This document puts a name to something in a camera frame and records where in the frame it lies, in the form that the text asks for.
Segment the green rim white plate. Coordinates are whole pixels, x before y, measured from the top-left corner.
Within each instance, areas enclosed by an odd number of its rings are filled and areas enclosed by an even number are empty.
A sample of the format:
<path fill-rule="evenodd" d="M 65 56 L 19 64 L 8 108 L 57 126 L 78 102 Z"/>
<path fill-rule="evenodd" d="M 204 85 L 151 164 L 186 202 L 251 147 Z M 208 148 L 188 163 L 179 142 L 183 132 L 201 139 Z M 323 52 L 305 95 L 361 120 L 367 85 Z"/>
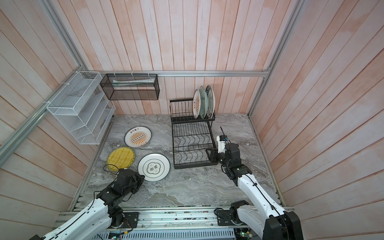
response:
<path fill-rule="evenodd" d="M 206 94 L 207 94 L 207 103 L 208 103 L 207 117 L 211 118 L 215 112 L 216 98 L 215 98 L 213 88 L 210 85 L 208 85 L 206 88 Z"/>

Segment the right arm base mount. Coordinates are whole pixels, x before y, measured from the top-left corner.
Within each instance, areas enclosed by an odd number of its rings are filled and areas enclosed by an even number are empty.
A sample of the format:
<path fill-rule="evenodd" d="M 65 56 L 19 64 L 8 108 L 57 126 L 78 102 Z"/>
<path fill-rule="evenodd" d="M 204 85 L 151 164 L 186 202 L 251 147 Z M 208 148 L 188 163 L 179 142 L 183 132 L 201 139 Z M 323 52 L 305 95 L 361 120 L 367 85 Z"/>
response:
<path fill-rule="evenodd" d="M 217 223 L 219 226 L 245 226 L 245 222 L 241 222 L 240 219 L 236 219 L 233 216 L 233 211 L 224 210 L 222 208 L 216 208 L 214 214 L 217 217 Z"/>

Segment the black two-tier dish rack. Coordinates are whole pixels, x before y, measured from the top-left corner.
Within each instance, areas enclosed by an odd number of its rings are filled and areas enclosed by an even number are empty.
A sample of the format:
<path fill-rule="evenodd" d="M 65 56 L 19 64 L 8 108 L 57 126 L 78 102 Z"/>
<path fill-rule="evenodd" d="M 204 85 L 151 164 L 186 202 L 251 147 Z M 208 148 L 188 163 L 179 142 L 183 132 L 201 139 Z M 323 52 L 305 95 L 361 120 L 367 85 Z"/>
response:
<path fill-rule="evenodd" d="M 212 132 L 211 118 L 195 119 L 193 99 L 170 100 L 173 159 L 175 169 L 188 169 L 217 165 L 213 159 L 217 148 Z"/>

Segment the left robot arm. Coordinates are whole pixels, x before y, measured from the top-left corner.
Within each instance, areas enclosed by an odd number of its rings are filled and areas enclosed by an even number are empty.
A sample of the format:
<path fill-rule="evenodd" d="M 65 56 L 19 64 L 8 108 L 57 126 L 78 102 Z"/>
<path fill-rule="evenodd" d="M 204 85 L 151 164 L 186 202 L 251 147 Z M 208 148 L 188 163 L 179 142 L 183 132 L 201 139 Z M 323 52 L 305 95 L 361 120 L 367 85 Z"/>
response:
<path fill-rule="evenodd" d="M 130 169 L 119 169 L 117 177 L 94 196 L 83 210 L 57 229 L 32 240 L 89 240 L 108 227 L 120 229 L 125 216 L 119 206 L 128 194 L 135 194 L 145 179 L 144 175 Z"/>

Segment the mint green flower plate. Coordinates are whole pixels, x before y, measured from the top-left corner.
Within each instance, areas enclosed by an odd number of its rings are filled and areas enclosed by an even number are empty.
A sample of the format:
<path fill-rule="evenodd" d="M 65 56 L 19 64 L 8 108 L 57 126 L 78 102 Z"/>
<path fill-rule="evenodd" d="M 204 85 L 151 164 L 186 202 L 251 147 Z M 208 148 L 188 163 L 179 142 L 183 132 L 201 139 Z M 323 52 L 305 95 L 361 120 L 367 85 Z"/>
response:
<path fill-rule="evenodd" d="M 200 92 L 200 103 L 201 103 L 200 117 L 201 119 L 204 119 L 208 111 L 208 96 L 203 86 L 200 86 L 199 92 Z"/>

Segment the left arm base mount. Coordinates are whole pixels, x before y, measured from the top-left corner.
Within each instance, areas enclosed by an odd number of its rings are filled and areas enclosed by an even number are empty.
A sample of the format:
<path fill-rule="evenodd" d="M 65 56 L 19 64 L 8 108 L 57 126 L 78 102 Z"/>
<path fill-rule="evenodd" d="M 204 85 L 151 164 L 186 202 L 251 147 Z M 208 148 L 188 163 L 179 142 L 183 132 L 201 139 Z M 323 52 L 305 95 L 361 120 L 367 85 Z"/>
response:
<path fill-rule="evenodd" d="M 112 217 L 111 228 L 135 229 L 138 225 L 139 212 L 119 213 Z"/>

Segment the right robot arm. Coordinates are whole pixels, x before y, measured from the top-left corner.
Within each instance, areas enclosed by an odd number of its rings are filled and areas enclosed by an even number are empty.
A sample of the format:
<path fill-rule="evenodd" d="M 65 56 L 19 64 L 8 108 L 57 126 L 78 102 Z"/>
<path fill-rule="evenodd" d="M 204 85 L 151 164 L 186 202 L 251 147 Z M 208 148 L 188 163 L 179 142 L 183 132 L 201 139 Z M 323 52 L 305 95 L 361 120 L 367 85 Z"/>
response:
<path fill-rule="evenodd" d="M 232 224 L 246 224 L 262 240 L 303 240 L 298 215 L 286 211 L 261 187 L 252 171 L 242 163 L 239 145 L 219 142 L 218 149 L 206 149 L 210 160 L 221 164 L 222 171 L 252 202 L 237 201 L 231 204 Z"/>

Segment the white plate green clover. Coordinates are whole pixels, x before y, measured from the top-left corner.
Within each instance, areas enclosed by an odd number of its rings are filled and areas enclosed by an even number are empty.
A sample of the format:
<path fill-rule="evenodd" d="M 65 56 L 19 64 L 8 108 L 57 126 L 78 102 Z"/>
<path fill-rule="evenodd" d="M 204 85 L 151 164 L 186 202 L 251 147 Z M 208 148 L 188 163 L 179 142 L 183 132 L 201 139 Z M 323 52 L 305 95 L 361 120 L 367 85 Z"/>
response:
<path fill-rule="evenodd" d="M 148 182 L 158 182 L 169 174 L 170 161 L 161 154 L 153 153 L 144 156 L 138 164 L 138 173 L 145 176 Z"/>

